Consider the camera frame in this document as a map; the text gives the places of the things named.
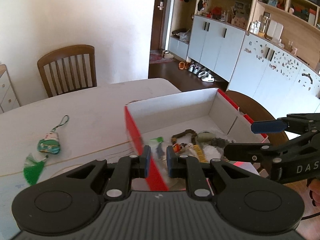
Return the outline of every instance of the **cabinet handle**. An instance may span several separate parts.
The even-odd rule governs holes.
[[[266,58],[268,57],[269,51],[270,51],[270,48],[268,48],[268,52],[267,52]]]
[[[271,60],[273,59],[273,56],[274,56],[274,54],[275,54],[275,50],[273,51],[273,53],[272,53],[272,56],[271,56]]]

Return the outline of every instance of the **doormat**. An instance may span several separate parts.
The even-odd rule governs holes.
[[[149,64],[165,63],[165,62],[172,62],[172,61],[174,61],[174,58],[163,58],[161,56],[161,50],[150,51]]]

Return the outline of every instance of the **black cable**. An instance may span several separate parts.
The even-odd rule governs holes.
[[[301,220],[306,220],[306,219],[314,218],[314,217],[317,217],[317,216],[320,216],[320,212],[315,213],[315,214],[310,215],[310,216],[303,217],[303,218],[301,218]]]

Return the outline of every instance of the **open box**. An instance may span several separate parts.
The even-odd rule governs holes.
[[[173,134],[186,129],[199,132],[214,128],[237,143],[268,142],[266,134],[251,132],[253,120],[242,115],[239,107],[217,88],[132,102],[125,106],[124,113],[128,136],[139,155],[150,139],[161,136],[170,141]],[[153,159],[146,182],[152,191],[169,190]]]

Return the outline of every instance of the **chair backrest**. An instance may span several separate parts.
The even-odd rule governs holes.
[[[258,102],[239,92],[228,90],[226,95],[234,101],[244,114],[248,114],[254,121],[275,120],[275,118]],[[274,146],[281,145],[289,141],[285,132],[268,133],[268,140]]]
[[[37,65],[48,97],[97,86],[93,46],[57,49],[44,55]]]

